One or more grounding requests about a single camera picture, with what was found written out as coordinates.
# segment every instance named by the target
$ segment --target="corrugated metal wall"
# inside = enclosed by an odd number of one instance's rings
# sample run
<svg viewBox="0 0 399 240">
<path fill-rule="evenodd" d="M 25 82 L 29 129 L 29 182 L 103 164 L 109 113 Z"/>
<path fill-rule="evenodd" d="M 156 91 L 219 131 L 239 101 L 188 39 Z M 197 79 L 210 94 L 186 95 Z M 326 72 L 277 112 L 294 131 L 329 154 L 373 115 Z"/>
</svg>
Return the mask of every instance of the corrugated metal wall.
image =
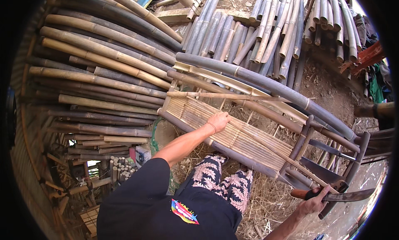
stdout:
<svg viewBox="0 0 399 240">
<path fill-rule="evenodd" d="M 37 180 L 30 158 L 28 156 L 27 145 L 25 143 L 22 130 L 21 103 L 19 103 L 25 58 L 31 38 L 35 33 L 37 23 L 42 14 L 43 11 L 38 11 L 32 16 L 31 21 L 27 25 L 26 32 L 22 39 L 17 56 L 14 60 L 10 85 L 16 92 L 17 130 L 15 146 L 11 150 L 10 154 L 15 178 L 27 207 L 44 234 L 52 240 L 59 238 L 55 231 L 52 205 Z M 36 120 L 35 114 L 32 113 L 29 108 L 26 109 L 25 119 L 28 147 L 30 148 L 30 153 L 32 154 L 35 166 L 41 170 L 44 167 L 44 158 L 37 142 L 37 127 L 40 128 L 40 122 Z"/>
</svg>

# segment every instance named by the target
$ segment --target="hand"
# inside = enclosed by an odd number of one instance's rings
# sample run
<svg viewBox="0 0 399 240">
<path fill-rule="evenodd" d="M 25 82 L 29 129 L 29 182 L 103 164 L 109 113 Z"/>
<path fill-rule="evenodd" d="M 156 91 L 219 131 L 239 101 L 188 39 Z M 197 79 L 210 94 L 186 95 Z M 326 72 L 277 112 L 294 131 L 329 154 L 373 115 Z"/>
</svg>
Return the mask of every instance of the hand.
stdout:
<svg viewBox="0 0 399 240">
<path fill-rule="evenodd" d="M 312 191 L 313 193 L 317 193 L 319 190 L 320 188 L 317 187 L 314 188 Z M 311 213 L 321 212 L 327 204 L 326 201 L 322 202 L 322 199 L 324 198 L 324 196 L 327 195 L 329 191 L 330 191 L 330 185 L 327 185 L 316 197 L 301 202 L 297 207 L 297 210 L 299 210 L 299 212 L 304 216 Z"/>
<path fill-rule="evenodd" d="M 226 128 L 227 123 L 232 120 L 232 117 L 227 112 L 219 112 L 213 114 L 206 124 L 214 127 L 215 133 L 222 132 Z"/>
</svg>

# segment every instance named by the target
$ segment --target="leaf print pants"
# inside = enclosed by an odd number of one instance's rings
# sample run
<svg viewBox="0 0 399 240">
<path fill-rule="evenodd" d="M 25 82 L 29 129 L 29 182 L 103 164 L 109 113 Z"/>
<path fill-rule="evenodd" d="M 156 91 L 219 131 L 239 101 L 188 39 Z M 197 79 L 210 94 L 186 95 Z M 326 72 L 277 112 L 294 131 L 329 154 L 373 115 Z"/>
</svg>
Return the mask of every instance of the leaf print pants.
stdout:
<svg viewBox="0 0 399 240">
<path fill-rule="evenodd" d="M 224 162 L 225 158 L 221 156 L 206 156 L 194 167 L 194 175 L 188 185 L 206 188 L 216 193 L 244 214 L 251 194 L 252 170 L 240 168 L 236 173 L 221 181 Z"/>
</svg>

